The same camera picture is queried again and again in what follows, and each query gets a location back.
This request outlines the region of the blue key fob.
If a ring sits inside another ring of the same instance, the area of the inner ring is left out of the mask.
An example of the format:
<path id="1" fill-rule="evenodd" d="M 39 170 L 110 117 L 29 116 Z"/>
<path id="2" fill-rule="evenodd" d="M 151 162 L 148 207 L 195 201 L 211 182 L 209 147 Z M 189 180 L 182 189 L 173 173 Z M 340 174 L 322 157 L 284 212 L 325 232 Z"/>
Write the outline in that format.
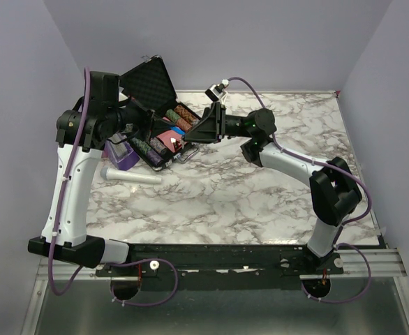
<path id="1" fill-rule="evenodd" d="M 184 135 L 185 134 L 185 132 L 182 129 L 180 129 L 180 128 L 176 127 L 176 126 L 171 127 L 170 130 L 174 131 L 175 133 L 177 133 L 179 135 Z"/>

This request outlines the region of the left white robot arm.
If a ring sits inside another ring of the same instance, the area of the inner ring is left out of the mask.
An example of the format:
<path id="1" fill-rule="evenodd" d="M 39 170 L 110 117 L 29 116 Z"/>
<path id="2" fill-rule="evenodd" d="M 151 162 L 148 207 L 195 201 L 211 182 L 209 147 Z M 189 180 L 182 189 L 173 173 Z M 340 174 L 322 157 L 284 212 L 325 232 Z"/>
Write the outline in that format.
<path id="1" fill-rule="evenodd" d="M 91 184 L 105 143 L 134 125 L 147 131 L 153 114 L 132 98 L 119 100 L 119 76 L 84 72 L 84 95 L 57 119 L 58 169 L 51 210 L 40 236 L 28 242 L 30 253 L 88 268 L 112 263 L 122 276 L 135 270 L 126 242 L 87 234 Z"/>

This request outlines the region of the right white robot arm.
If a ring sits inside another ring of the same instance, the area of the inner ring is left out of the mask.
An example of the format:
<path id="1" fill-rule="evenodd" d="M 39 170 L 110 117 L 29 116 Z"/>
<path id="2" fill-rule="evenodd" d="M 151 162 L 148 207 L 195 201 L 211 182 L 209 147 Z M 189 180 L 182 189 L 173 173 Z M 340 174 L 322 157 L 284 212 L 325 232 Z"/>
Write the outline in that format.
<path id="1" fill-rule="evenodd" d="M 316 274 L 327 266 L 327 256 L 334 249 L 341 226 L 361 202 L 362 193 L 342 158 L 320 162 L 279 147 L 273 139 L 275 132 L 274 114 L 267 108 L 242 117 L 228 115 L 221 103 L 214 102 L 199 122 L 186 131 L 183 140 L 214 144 L 225 137 L 245 137 L 247 142 L 241 145 L 241 151 L 246 161 L 282 172 L 310 188 L 317 221 L 302 264 L 306 271 Z"/>

